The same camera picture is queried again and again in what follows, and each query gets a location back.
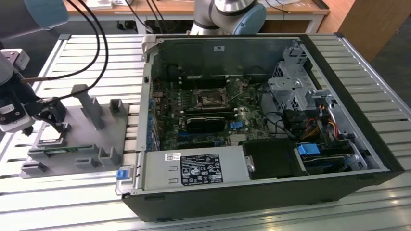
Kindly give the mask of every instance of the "open computer tower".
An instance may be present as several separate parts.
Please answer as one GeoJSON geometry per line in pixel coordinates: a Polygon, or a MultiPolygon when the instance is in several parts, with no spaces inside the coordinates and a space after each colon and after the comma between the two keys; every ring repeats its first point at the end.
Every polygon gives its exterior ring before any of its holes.
{"type": "Polygon", "coordinates": [[[148,36],[135,164],[143,221],[336,201],[403,172],[307,35],[148,36]]]}

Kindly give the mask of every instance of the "red wire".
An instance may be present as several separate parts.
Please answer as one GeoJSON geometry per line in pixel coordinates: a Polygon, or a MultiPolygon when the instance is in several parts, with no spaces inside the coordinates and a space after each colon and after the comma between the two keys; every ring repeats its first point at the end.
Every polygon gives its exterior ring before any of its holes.
{"type": "Polygon", "coordinates": [[[307,124],[306,124],[306,133],[308,132],[308,126],[310,126],[310,122],[311,122],[312,120],[315,120],[315,119],[310,119],[308,122],[307,122],[307,124]]]}

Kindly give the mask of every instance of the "desk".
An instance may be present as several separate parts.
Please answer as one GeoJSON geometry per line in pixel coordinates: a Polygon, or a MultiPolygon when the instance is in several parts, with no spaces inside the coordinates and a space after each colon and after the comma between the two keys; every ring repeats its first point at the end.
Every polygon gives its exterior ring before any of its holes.
{"type": "MultiPolygon", "coordinates": [[[[328,15],[330,10],[323,10],[312,2],[312,0],[302,0],[302,4],[287,4],[284,5],[286,21],[310,21],[306,33],[315,33],[322,24],[324,15],[328,15]]],[[[175,0],[160,0],[156,2],[159,10],[164,16],[164,20],[193,20],[193,2],[183,2],[175,0]]],[[[75,8],[65,2],[65,7],[68,9],[69,20],[83,21],[84,18],[75,10],[75,8]]],[[[144,0],[133,0],[133,9],[141,21],[153,20],[153,14],[149,10],[147,2],[144,0]]],[[[112,9],[95,10],[93,11],[99,20],[105,21],[120,21],[120,20],[135,20],[135,16],[129,11],[127,6],[113,6],[112,9]]],[[[283,12],[267,8],[267,19],[265,20],[283,20],[283,12]]],[[[145,32],[144,26],[137,22],[137,30],[145,32]]]]}
{"type": "MultiPolygon", "coordinates": [[[[0,143],[1,231],[356,231],[406,228],[411,223],[411,132],[400,120],[411,118],[411,113],[344,38],[336,38],[332,34],[310,37],[380,132],[407,171],[404,174],[382,185],[360,189],[338,202],[144,223],[115,194],[115,171],[33,179],[19,177],[39,131],[40,122],[36,122],[35,133],[29,137],[21,132],[8,133],[0,143]]],[[[108,103],[109,99],[123,99],[131,104],[124,164],[131,164],[136,158],[144,66],[141,39],[141,35],[108,35],[108,70],[88,92],[101,104],[108,103]],[[112,80],[116,81],[115,86],[109,85],[112,80]]],[[[69,40],[59,40],[39,76],[57,76],[81,69],[92,59],[95,49],[93,35],[72,35],[69,40]]],[[[36,83],[36,94],[51,97],[69,93],[73,84],[91,84],[101,67],[100,56],[84,73],[36,83]]],[[[322,77],[314,73],[326,87],[322,77]]],[[[68,98],[63,104],[79,105],[79,100],[68,98]]]]}

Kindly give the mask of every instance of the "blue connector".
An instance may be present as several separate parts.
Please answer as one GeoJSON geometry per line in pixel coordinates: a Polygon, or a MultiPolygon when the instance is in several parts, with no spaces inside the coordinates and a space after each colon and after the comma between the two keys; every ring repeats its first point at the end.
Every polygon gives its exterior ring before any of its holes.
{"type": "Polygon", "coordinates": [[[244,126],[244,125],[243,125],[243,122],[241,122],[241,121],[229,124],[229,128],[231,128],[231,129],[239,129],[239,128],[241,128],[243,126],[244,126]]]}

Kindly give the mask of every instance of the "motherboard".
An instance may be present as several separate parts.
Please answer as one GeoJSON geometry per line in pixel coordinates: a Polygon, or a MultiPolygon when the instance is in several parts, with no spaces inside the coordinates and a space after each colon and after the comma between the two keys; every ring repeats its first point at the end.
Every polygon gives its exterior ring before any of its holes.
{"type": "Polygon", "coordinates": [[[160,150],[236,146],[271,136],[260,110],[261,83],[191,76],[153,82],[160,150]]]}

